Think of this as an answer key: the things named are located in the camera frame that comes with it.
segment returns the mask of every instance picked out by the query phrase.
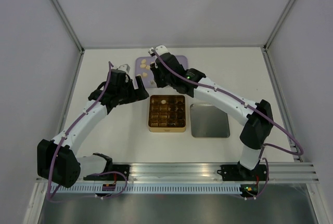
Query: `white table surface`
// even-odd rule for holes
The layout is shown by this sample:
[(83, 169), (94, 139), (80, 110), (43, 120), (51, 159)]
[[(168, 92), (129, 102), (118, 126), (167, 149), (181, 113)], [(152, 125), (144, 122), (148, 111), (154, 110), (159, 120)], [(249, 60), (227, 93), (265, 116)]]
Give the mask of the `white table surface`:
[[(234, 93), (259, 102), (271, 103), (274, 120), (282, 124), (281, 115), (260, 48), (169, 48), (175, 55), (185, 55), (189, 68), (206, 74), (217, 84)], [(75, 85), (67, 128), (82, 111), (89, 94), (106, 80), (108, 61), (114, 65), (128, 63), (134, 79), (135, 60), (148, 56), (147, 49), (86, 50)], [(147, 89), (150, 95), (177, 94), (172, 88)], [(103, 119), (80, 147), (77, 157), (94, 152), (103, 153), (115, 162), (238, 162), (242, 143), (239, 135), (242, 126), (229, 116), (229, 138), (194, 138), (191, 135), (189, 106), (199, 102), (186, 96), (187, 129), (184, 133), (151, 133), (148, 130), (148, 104), (144, 100), (118, 106)], [(290, 149), (288, 139), (273, 128), (266, 142)], [(269, 162), (293, 162), (292, 155), (267, 148), (264, 157)]]

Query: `gray wall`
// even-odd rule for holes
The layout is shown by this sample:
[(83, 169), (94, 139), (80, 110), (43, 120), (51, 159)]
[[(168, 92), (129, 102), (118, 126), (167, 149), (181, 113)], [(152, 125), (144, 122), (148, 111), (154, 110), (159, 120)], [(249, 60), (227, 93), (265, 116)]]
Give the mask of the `gray wall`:
[(262, 45), (288, 0), (59, 0), (89, 47)]
[(270, 54), (305, 157), (333, 209), (333, 0), (297, 0)]
[(0, 223), (21, 223), (36, 146), (59, 124), (78, 51), (48, 0), (0, 0)]

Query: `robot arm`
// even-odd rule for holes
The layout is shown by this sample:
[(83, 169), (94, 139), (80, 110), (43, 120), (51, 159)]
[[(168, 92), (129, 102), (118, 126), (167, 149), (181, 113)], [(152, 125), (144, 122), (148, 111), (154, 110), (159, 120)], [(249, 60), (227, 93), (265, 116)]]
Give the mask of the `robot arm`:
[(37, 173), (47, 179), (50, 172), (50, 164), (55, 150), (61, 139), (65, 136), (58, 152), (53, 170), (52, 181), (66, 188), (71, 187), (78, 178), (83, 178), (94, 173), (102, 173), (112, 170), (112, 158), (103, 154), (94, 153), (91, 156), (76, 157), (79, 147), (86, 139), (91, 130), (111, 110), (121, 104), (128, 104), (149, 97), (140, 76), (135, 77), (138, 89), (134, 89), (133, 81), (128, 75), (130, 67), (125, 64), (118, 69), (112, 69), (110, 82), (106, 91), (95, 106), (87, 112), (87, 109), (98, 99), (102, 93), (101, 88), (106, 82), (101, 83), (98, 88), (88, 97), (83, 112), (85, 115), (78, 118), (70, 133), (65, 136), (65, 131), (55, 136), (51, 141), (42, 140), (37, 146)]
[(172, 74), (160, 61), (156, 59), (155, 63), (150, 65), (150, 69), (154, 74), (154, 79), (157, 87), (171, 86), (180, 94), (187, 94), (190, 97), (197, 98), (211, 103), (220, 110), (226, 112), (234, 119), (236, 119), (242, 126), (244, 126), (242, 133), (240, 134), (240, 140), (244, 144), (242, 155), (239, 161), (240, 170), (245, 168), (246, 170), (253, 170), (259, 162), (262, 144), (266, 137), (270, 134), (272, 125), (259, 116), (239, 101), (234, 98), (220, 93), (217, 88), (220, 88), (229, 94), (232, 94), (238, 98), (241, 98), (245, 103), (258, 109), (269, 118), (273, 119), (271, 106), (265, 100), (261, 100), (260, 103), (240, 97), (227, 89), (217, 85), (211, 81), (206, 75), (196, 69), (185, 70), (181, 64), (177, 61), (176, 57), (169, 53), (165, 46), (158, 46), (155, 50), (151, 48), (149, 50), (150, 55), (154, 56), (155, 52), (160, 56), (162, 61), (171, 68), (174, 72), (180, 76), (190, 80), (192, 82), (210, 85), (215, 89), (208, 89), (198, 85), (190, 84), (179, 77)]

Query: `purple cable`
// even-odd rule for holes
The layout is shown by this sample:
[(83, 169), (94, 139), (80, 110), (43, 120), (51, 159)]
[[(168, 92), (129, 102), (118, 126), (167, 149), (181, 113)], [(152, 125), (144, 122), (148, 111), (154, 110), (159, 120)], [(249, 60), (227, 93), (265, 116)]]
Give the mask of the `purple cable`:
[[(111, 69), (112, 69), (113, 65), (112, 63), (109, 61), (109, 73), (108, 73), (108, 78), (106, 80), (106, 84), (104, 86), (103, 91), (101, 92), (101, 94), (99, 95), (99, 97), (97, 98), (97, 100), (87, 109), (87, 113), (99, 102), (99, 100), (101, 99), (101, 97), (103, 96), (103, 94), (105, 93), (109, 82), (110, 82), (110, 78), (111, 78)], [(65, 136), (69, 135), (69, 132), (74, 128), (74, 126), (85, 116), (85, 113), (82, 113), (72, 124), (71, 126), (69, 126), (69, 128), (67, 129), (67, 131), (65, 132)], [(57, 192), (57, 190), (59, 189), (59, 185), (56, 188), (56, 190), (53, 192), (53, 194), (51, 195), (51, 183), (52, 183), (52, 176), (53, 176), (53, 170), (54, 170), (54, 165), (56, 162), (56, 158), (57, 155), (59, 153), (60, 147), (63, 144), (65, 138), (62, 137), (57, 148), (56, 151), (54, 152), (54, 155), (52, 157), (52, 161), (51, 161), (51, 165), (50, 165), (50, 172), (48, 174), (48, 183), (47, 183), (47, 191), (46, 191), (46, 198), (50, 201), (52, 199), (52, 197), (55, 195), (55, 193)]]
[(103, 176), (103, 175), (107, 175), (107, 174), (117, 174), (117, 175), (122, 176), (125, 180), (125, 186), (123, 187), (123, 189), (119, 193), (103, 197), (103, 198), (106, 198), (106, 199), (111, 199), (111, 198), (117, 197), (118, 195), (122, 194), (125, 191), (125, 189), (127, 188), (127, 178), (124, 176), (124, 174), (122, 174), (120, 172), (117, 172), (117, 171), (104, 172), (104, 173), (99, 173), (99, 174), (92, 174), (92, 176)]
[[(258, 198), (263, 192), (264, 190), (266, 189), (266, 186), (268, 184), (268, 181), (270, 179), (270, 169), (268, 167), (268, 161), (265, 157), (262, 158), (263, 160), (265, 160), (266, 162), (266, 167), (267, 167), (267, 177), (266, 177), (266, 181), (265, 181), (265, 184), (264, 184), (264, 187), (262, 188), (262, 190), (256, 195), (256, 196), (253, 196), (253, 197), (246, 197), (246, 200), (255, 200), (255, 198)], [(236, 197), (236, 198), (239, 198), (239, 199), (244, 199), (244, 197), (242, 196), (238, 196), (238, 195), (231, 195), (233, 197)]]
[[(182, 76), (180, 76), (178, 73), (176, 73), (175, 71), (173, 71), (170, 67), (167, 66), (167, 64), (162, 60), (162, 58), (157, 54), (157, 52), (155, 50), (153, 50), (154, 54), (156, 55), (156, 57), (159, 59), (159, 61), (162, 63), (162, 65), (169, 71), (171, 72), (173, 75), (175, 75), (176, 77), (179, 77), (180, 79), (184, 80), (185, 82), (188, 82), (190, 84), (193, 84), (193, 85), (196, 85), (196, 86), (202, 86), (202, 87), (205, 87), (205, 88), (208, 88), (208, 89), (212, 89), (212, 90), (215, 90), (215, 88), (213, 86), (210, 86), (210, 85), (205, 85), (205, 84), (200, 84), (200, 83), (196, 83), (194, 81), (191, 81), (191, 80), (188, 80)], [(233, 99), (235, 99), (236, 101), (238, 101), (240, 104), (242, 105), (245, 105), (246, 103), (241, 100), (240, 98), (236, 97), (235, 95), (229, 93), (228, 91), (225, 91), (223, 89), (220, 89), (220, 88), (217, 88), (216, 89), (217, 91), (221, 92), (221, 93), (224, 93), (230, 97), (232, 97)], [(263, 144), (263, 148), (262, 148), (262, 151), (261, 151), (261, 155), (262, 155), (262, 152), (264, 150), (264, 148), (266, 146), (270, 146), (270, 147), (273, 147), (275, 149), (278, 149), (278, 150), (282, 150), (284, 152), (287, 152), (288, 154), (292, 154), (292, 155), (303, 155), (304, 154), (304, 150), (302, 148), (302, 146), (300, 145), (299, 141), (291, 134), (289, 133), (288, 131), (286, 131), (283, 127), (281, 127), (279, 124), (275, 123), (272, 119), (270, 119), (268, 116), (266, 116), (265, 114), (263, 114), (262, 112), (258, 111), (256, 108), (252, 107), (251, 105), (246, 105), (247, 108), (249, 108), (250, 110), (254, 111), (255, 113), (257, 113), (258, 115), (260, 115), (261, 117), (263, 117), (264, 119), (266, 119), (268, 122), (270, 122), (271, 124), (273, 124), (275, 127), (277, 127), (279, 130), (281, 130), (284, 134), (286, 134), (294, 143), (295, 145), (299, 148), (300, 152), (292, 152), (292, 151), (289, 151), (289, 150), (286, 150), (282, 147), (279, 147), (277, 145), (274, 145), (274, 144), (271, 144), (271, 143), (264, 143)]]
[(52, 202), (52, 203), (63, 203), (63, 202), (70, 202), (70, 201), (79, 200), (79, 199), (82, 199), (82, 198), (99, 198), (99, 199), (115, 198), (118, 195), (122, 194), (126, 190), (128, 180), (127, 180), (127, 178), (126, 178), (126, 176), (124, 174), (122, 174), (120, 172), (117, 172), (117, 171), (104, 172), (104, 173), (100, 173), (100, 174), (92, 174), (91, 176), (102, 176), (102, 175), (107, 175), (107, 174), (117, 174), (117, 175), (120, 175), (120, 176), (122, 176), (124, 178), (124, 180), (125, 180), (125, 186), (123, 187), (123, 189), (119, 193), (117, 193), (115, 195), (103, 196), (103, 197), (98, 197), (98, 196), (96, 196), (94, 194), (94, 195), (83, 195), (81, 197), (77, 197), (77, 198), (73, 198), (73, 199), (69, 199), (69, 200), (63, 200), (63, 201), (54, 201), (54, 200), (49, 200), (49, 201)]

